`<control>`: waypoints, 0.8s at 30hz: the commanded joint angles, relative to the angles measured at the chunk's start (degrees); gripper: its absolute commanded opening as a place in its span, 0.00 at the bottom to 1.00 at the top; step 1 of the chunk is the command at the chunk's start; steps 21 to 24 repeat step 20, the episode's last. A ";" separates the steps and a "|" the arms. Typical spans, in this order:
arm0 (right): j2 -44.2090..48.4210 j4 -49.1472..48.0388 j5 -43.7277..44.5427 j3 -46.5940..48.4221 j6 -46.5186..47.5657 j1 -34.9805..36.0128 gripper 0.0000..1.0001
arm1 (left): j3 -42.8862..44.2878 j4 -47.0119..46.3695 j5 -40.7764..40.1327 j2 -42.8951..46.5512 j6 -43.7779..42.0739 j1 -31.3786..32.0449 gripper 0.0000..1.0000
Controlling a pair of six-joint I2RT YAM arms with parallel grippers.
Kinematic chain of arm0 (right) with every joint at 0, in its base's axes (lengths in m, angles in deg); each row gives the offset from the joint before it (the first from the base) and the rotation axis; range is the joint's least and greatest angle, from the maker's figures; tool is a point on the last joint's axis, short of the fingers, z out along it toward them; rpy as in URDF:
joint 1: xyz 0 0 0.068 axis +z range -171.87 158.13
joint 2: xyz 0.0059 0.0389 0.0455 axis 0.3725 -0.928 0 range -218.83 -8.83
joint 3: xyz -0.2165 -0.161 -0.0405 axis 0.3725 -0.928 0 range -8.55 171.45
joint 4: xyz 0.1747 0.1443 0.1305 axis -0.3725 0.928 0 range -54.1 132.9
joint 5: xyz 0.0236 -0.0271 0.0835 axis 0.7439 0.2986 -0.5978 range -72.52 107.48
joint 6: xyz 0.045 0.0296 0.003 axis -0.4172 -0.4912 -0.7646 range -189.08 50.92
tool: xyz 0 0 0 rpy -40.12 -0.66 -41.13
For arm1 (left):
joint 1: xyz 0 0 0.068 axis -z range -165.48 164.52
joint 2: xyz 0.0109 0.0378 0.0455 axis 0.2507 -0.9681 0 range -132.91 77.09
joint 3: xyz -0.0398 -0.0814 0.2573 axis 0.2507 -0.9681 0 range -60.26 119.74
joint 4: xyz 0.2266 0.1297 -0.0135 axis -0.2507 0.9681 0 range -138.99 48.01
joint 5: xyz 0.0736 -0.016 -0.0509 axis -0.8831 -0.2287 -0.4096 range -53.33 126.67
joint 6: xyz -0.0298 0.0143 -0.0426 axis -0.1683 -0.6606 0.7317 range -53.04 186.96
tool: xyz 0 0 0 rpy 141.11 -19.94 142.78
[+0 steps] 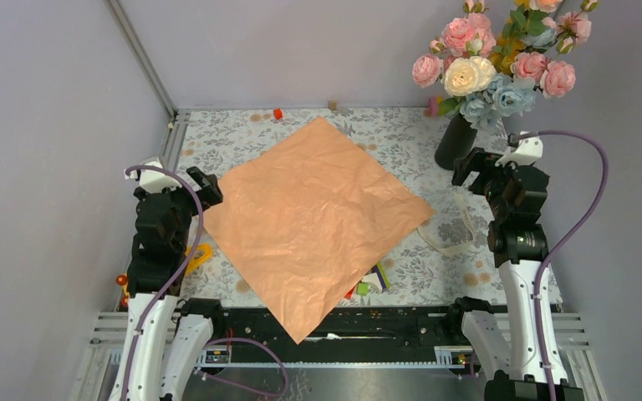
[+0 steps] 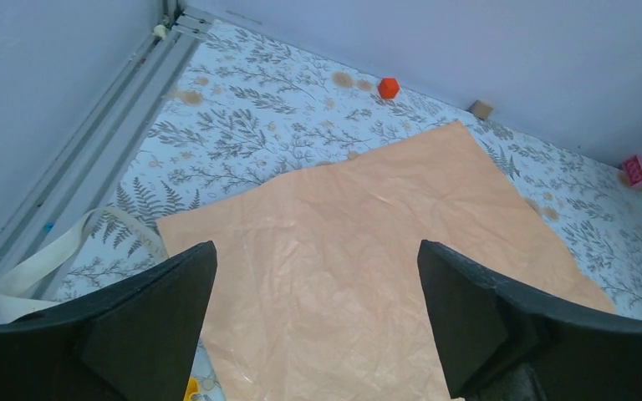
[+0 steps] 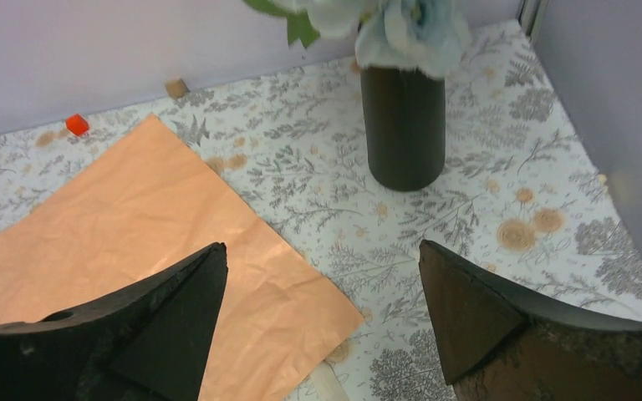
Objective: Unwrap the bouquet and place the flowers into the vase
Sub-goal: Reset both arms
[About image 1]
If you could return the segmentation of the blue flower stem bunch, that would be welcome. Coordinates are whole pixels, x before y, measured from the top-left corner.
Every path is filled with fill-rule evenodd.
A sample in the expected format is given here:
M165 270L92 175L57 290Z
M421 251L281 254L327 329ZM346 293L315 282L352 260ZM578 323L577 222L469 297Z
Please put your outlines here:
M446 61L444 71L456 58L469 57L466 43L476 36L484 42L480 52L482 57L489 59L493 50L501 50L500 47L496 48L498 38L487 28L468 28L460 41L463 45L462 55L453 58L451 62ZM548 63L552 62L546 52L523 50L511 66L511 75L497 72L487 89L468 95L455 109L451 106L449 113L461 114L474 129L489 131L494 130L502 118L522 115L532 110L538 94L542 94L540 78Z

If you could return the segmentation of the peach wrapping paper sheet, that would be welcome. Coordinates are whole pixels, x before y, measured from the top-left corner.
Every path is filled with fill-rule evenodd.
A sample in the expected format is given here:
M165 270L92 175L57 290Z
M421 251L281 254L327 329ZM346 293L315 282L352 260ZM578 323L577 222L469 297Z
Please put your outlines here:
M433 213L322 117L219 186L203 225L296 343Z

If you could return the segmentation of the yellow rose stem bunch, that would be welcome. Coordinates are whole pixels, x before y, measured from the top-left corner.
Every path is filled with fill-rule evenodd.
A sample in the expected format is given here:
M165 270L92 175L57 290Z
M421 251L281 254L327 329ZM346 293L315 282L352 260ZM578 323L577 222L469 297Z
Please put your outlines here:
M511 75L511 66L516 56L525 49L526 44L520 38L504 38L500 36L496 45L496 48L498 47L500 47L501 50L493 50L489 55L489 60L498 73Z

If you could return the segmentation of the cream white rose stem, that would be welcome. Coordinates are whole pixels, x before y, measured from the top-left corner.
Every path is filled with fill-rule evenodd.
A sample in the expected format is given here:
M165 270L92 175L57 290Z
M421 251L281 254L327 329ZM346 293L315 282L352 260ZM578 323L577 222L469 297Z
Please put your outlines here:
M484 42L476 36L466 43L468 58L456 58L442 75L441 83L450 96L447 101L453 109L470 94L487 89L497 75L492 61L480 55Z

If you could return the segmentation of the small pink rose stem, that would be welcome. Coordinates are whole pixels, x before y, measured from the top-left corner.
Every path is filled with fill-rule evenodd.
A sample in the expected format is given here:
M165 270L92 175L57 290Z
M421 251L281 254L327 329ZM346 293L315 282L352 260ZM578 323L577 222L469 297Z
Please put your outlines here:
M514 1L498 39L500 54L523 50L546 52L557 41L558 28L553 20L563 1Z

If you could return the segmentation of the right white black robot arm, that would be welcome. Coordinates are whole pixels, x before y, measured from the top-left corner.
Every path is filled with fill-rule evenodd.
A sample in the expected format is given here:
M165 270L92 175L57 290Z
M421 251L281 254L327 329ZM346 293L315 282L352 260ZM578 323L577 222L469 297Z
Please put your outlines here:
M569 382L559 356L543 265L549 249L538 220L549 177L482 148L456 161L453 185L472 172L477 177L469 190L485 197L493 215L487 244L506 295L510 338L499 334L488 302L471 297L451 305L447 336L471 344L486 376L486 400L583 400L584 391Z

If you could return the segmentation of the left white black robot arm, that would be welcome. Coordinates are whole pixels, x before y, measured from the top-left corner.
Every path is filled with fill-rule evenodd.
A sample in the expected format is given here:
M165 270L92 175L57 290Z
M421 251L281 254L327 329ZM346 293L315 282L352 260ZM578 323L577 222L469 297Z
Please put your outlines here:
M129 168L139 186L135 235L126 272L127 326L111 400L179 400L206 343L223 338L218 301L181 299L181 283L195 252L188 248L194 217L223 196L215 175L196 167L180 176L158 165Z

